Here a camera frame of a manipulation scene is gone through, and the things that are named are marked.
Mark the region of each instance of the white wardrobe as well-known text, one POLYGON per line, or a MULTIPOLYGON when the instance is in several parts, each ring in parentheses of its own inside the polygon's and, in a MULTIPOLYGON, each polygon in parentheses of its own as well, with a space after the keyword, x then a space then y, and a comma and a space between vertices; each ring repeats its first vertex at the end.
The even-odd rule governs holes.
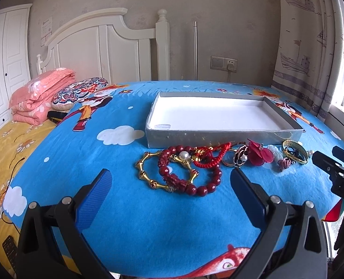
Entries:
POLYGON ((0 10, 0 128, 12 119, 12 93, 30 80, 27 27, 32 4, 0 10))

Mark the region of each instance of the yellow floral bedsheet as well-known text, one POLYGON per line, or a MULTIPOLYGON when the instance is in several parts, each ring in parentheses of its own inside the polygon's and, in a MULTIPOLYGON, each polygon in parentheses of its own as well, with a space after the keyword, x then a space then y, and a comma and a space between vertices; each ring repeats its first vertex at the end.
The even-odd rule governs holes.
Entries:
POLYGON ((54 123, 48 120, 38 126, 12 121, 0 130, 0 262, 10 272, 12 272, 11 265, 4 253, 2 243, 9 235, 17 243, 19 233, 12 224, 7 224, 1 219, 1 216, 3 216, 5 221, 10 222, 5 214, 2 215, 5 192, 16 163, 25 157, 23 161, 18 163, 12 179, 26 159, 55 126, 54 123))

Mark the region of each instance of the gold bangle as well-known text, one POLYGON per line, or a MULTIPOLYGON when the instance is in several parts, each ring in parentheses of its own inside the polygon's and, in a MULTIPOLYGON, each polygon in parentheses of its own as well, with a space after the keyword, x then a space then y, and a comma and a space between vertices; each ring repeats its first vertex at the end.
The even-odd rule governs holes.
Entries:
POLYGON ((293 141, 293 140, 285 140, 283 143, 282 143, 282 151, 284 153, 284 155, 286 157, 288 157, 289 159, 291 160, 294 160, 302 165, 305 165, 308 163, 308 153, 306 152, 306 150, 304 149, 303 146, 301 146, 299 143, 293 141), (303 155, 303 157, 305 158, 305 160, 301 160, 299 159, 298 157, 295 157, 293 154, 291 154, 288 150, 287 150, 287 147, 291 147, 295 150, 298 150, 298 152, 300 154, 303 155))
MULTIPOLYGON (((159 156, 161 152, 162 151, 157 151, 155 153, 145 152, 143 157, 139 161, 136 162, 135 166, 138 169, 138 178, 141 179, 141 180, 145 180, 148 183, 148 185, 150 186, 150 188, 152 188, 153 190, 164 189, 165 191, 167 191, 169 193, 172 193, 172 192, 176 191, 176 188, 174 188, 172 186, 169 186, 167 184, 160 184, 156 180, 150 179, 148 177, 146 171, 143 168, 145 160, 147 160, 147 159, 149 159, 150 157, 153 157, 153 156, 159 156)), ((195 169, 193 169, 190 166, 190 161, 182 160, 177 155, 172 155, 170 157, 170 161, 173 162, 173 163, 179 163, 184 168, 189 170, 190 179, 187 181, 189 184, 192 184, 194 179, 199 175, 198 171, 196 171, 195 169)))

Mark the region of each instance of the gray box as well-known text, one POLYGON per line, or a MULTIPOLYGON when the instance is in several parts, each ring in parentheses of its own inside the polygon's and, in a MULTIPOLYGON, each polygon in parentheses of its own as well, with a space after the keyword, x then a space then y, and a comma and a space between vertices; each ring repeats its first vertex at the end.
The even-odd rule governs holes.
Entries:
POLYGON ((214 146, 253 140, 298 141, 303 128, 267 97, 204 92, 160 92, 146 120, 149 148, 214 146))

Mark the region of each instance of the boat print curtain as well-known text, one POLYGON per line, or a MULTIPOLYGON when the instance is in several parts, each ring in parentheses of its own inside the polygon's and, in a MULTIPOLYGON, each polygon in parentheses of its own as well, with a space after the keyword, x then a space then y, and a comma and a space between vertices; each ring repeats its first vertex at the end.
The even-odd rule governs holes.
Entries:
POLYGON ((280 6, 272 87, 324 121, 344 55, 340 0, 280 0, 280 6))

